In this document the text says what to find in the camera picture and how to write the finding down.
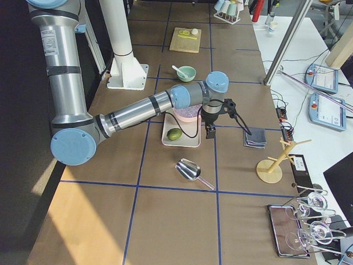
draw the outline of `mint green bowl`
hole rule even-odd
[[[196,70],[191,67],[191,66],[182,66],[179,67],[179,69],[185,73],[189,78],[185,78],[181,73],[176,72],[178,75],[178,78],[183,81],[183,82],[190,82],[192,80],[194,80],[195,76],[196,76]]]

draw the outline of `white label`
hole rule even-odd
[[[59,49],[57,47],[55,30],[43,30],[40,32],[40,35],[42,36],[44,55],[58,55]]]
[[[294,164],[296,166],[296,170],[297,171],[305,171],[305,165],[304,165],[304,161],[303,158],[301,157],[294,157]]]

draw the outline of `white spoon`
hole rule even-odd
[[[176,70],[177,72],[181,73],[181,74],[184,76],[184,78],[189,78],[189,76],[187,76],[186,73],[184,73],[182,70],[180,70],[179,68],[177,68],[175,65],[172,65],[172,68],[173,68],[174,70]]]

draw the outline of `pink bowl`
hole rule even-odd
[[[201,108],[202,104],[191,106],[185,109],[175,109],[173,112],[178,120],[181,120],[185,123],[191,123],[197,120],[197,112]]]

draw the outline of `wooden mug tree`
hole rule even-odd
[[[266,183],[277,183],[278,181],[280,181],[282,178],[282,169],[280,168],[279,164],[283,160],[288,159],[294,165],[294,161],[292,158],[294,158],[295,156],[289,156],[290,151],[292,151],[295,146],[305,144],[306,142],[310,141],[311,140],[306,140],[302,142],[291,141],[289,143],[284,141],[281,137],[280,143],[282,144],[283,152],[278,158],[268,157],[268,159],[261,160],[258,163],[256,167],[256,172],[259,178]]]

